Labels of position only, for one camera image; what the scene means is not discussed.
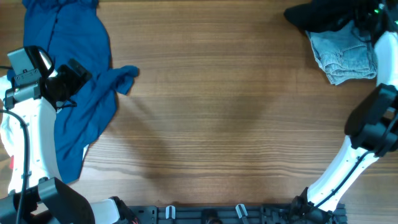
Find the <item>black shorts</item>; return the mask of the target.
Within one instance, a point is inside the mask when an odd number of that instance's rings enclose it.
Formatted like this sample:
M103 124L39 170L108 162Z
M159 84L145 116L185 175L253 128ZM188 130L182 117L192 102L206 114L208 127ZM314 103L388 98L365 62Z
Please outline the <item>black shorts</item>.
M360 30L368 30L380 3L378 0L312 0L287 8L284 17L297 28L315 33L336 32L350 22Z

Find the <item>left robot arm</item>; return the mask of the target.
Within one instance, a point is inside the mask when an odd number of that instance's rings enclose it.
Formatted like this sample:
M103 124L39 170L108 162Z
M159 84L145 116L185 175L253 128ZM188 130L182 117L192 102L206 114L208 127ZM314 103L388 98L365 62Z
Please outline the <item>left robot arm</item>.
M89 203L62 181L54 127L57 111L91 78L71 59L58 69L39 46L8 53L15 77L6 90L2 113L11 126L14 166L9 195L1 199L1 223L116 223L121 214L113 199Z

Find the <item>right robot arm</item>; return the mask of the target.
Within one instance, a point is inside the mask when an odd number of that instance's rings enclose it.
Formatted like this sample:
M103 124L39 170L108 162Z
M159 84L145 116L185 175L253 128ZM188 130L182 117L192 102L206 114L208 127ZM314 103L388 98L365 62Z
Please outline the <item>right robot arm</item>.
M341 31L353 22L376 54L377 86L348 117L340 151L285 213L288 223L340 223L336 209L345 192L366 168L397 150L397 1L311 1L284 16L309 33Z

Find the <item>blue garment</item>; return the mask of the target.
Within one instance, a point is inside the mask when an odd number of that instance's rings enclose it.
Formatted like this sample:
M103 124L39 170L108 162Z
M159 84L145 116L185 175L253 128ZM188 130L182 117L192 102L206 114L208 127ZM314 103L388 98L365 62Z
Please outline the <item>blue garment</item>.
M139 70L133 65L111 68L108 33L96 15L97 1L23 0L26 8L24 45L45 49L56 67L74 58L92 78L71 97L76 107L62 109L55 120L55 152L62 180L80 177L83 149L112 120L116 93L127 94Z

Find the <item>white garment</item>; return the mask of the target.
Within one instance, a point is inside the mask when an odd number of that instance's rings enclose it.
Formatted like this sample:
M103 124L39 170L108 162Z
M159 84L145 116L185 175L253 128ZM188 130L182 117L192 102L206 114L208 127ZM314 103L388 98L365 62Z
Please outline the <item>white garment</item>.
M11 82L7 79L7 76L1 77L1 103L5 98L6 90L11 88ZM14 155L14 143L11 139L11 135L9 134L10 129L10 116L8 114L4 114L2 116L1 122L1 141L4 144L5 150L7 154L12 157Z

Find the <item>red garment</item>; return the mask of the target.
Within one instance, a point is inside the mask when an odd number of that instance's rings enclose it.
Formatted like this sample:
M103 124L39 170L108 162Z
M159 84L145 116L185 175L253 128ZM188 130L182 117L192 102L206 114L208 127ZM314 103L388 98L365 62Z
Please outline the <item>red garment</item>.
M14 168L14 156L11 156L11 157L10 157L9 168L10 168L11 170L13 170L13 168Z

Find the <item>folded light blue jeans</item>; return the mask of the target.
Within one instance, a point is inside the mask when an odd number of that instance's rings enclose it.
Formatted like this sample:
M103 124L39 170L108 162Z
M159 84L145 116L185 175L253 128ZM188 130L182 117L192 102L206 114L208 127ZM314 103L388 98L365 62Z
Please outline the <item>folded light blue jeans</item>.
M351 79L373 79L377 62L369 35L362 35L354 22L341 30L306 32L315 61L332 85Z

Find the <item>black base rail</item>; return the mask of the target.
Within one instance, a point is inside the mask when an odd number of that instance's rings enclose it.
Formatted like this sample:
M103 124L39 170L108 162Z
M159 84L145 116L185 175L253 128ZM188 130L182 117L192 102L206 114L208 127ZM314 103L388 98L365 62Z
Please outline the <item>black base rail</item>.
M316 211L308 215L292 216L288 204L263 204L247 206L238 204L224 207L167 207L133 206L130 209L137 216L139 223L153 224L201 224L213 223L332 223L348 224L346 209L339 204L334 212L322 213Z

